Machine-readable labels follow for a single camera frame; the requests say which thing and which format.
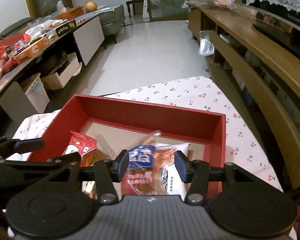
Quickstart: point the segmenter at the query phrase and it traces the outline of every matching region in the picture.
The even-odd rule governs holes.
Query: white logo
[[[154,201],[156,201],[156,200],[157,200],[157,199],[154,198],[154,197],[150,197],[150,198],[147,199],[147,201],[149,201],[149,202],[151,202],[151,203],[154,202]]]

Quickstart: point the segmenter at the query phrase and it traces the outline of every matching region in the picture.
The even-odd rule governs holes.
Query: black round disc
[[[93,201],[81,191],[22,192],[7,205],[7,220],[30,237],[60,237],[83,227],[94,211]]]
[[[220,192],[210,204],[212,218],[224,229],[246,237],[273,237],[290,229],[297,209],[280,192]]]

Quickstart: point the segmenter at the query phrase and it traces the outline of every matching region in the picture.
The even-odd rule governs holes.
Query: metal bolt
[[[113,195],[112,193],[106,193],[100,197],[100,201],[105,203],[112,202],[114,200],[115,200],[115,195]]]
[[[200,194],[190,194],[188,200],[193,203],[200,202],[203,200],[203,196]]]

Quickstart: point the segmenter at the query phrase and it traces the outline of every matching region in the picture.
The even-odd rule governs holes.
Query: tiled floor
[[[192,76],[210,77],[198,50],[185,21],[122,27],[117,44],[109,41],[106,50],[99,48],[85,67],[76,92],[99,96]]]

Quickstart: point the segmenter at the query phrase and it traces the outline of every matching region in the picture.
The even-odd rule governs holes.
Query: sofa leg
[[[117,44],[117,40],[115,39],[115,35],[111,35],[112,36],[112,39],[114,40],[114,43]]]

